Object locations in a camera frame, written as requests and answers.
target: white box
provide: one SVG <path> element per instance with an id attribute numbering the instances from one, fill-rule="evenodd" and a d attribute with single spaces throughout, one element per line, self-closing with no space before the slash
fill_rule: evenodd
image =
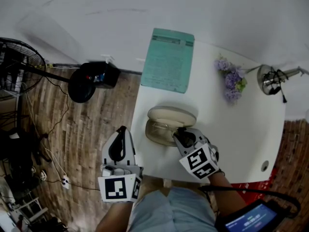
<path id="1" fill-rule="evenodd" d="M 104 202 L 135 202 L 141 178 L 137 174 L 112 175 L 99 177 L 98 184 Z"/>
<path id="2" fill-rule="evenodd" d="M 194 178 L 204 180 L 219 170 L 215 153 L 216 150 L 211 145 L 204 144 L 201 148 L 181 158 L 179 162 Z"/>

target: white wall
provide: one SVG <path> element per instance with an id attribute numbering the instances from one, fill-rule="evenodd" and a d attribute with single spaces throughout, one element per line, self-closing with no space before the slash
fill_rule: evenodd
<path id="1" fill-rule="evenodd" d="M 309 0 L 0 0 L 0 35 L 51 61 L 110 54 L 119 68 L 141 71 L 136 58 L 146 57 L 154 27 L 192 33 L 259 63 L 309 69 Z M 287 118 L 305 116 L 308 83 L 295 77 L 286 85 Z"/>

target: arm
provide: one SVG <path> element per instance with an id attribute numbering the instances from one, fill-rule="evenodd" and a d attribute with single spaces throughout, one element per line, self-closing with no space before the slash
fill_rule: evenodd
<path id="1" fill-rule="evenodd" d="M 96 232 L 126 232 L 133 203 L 114 203 L 98 224 Z"/>
<path id="2" fill-rule="evenodd" d="M 232 187 L 222 173 L 214 173 L 208 179 L 213 186 Z M 223 217 L 246 206 L 245 201 L 237 191 L 214 191 L 214 196 L 218 209 Z"/>

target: brick wall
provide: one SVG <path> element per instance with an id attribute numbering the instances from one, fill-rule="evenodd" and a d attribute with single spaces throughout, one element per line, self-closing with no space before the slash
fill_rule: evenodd
<path id="1" fill-rule="evenodd" d="M 301 203 L 299 215 L 293 220 L 286 219 L 278 231 L 305 231 L 309 222 L 309 124 L 305 120 L 284 123 L 275 167 L 278 172 L 270 190 L 294 196 Z M 277 201 L 283 207 L 289 205 L 279 199 Z"/>

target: green paper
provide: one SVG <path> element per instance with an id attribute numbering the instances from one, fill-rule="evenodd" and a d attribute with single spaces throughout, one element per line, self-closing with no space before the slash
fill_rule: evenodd
<path id="1" fill-rule="evenodd" d="M 154 29 L 141 76 L 141 84 L 185 93 L 193 57 L 192 34 Z"/>

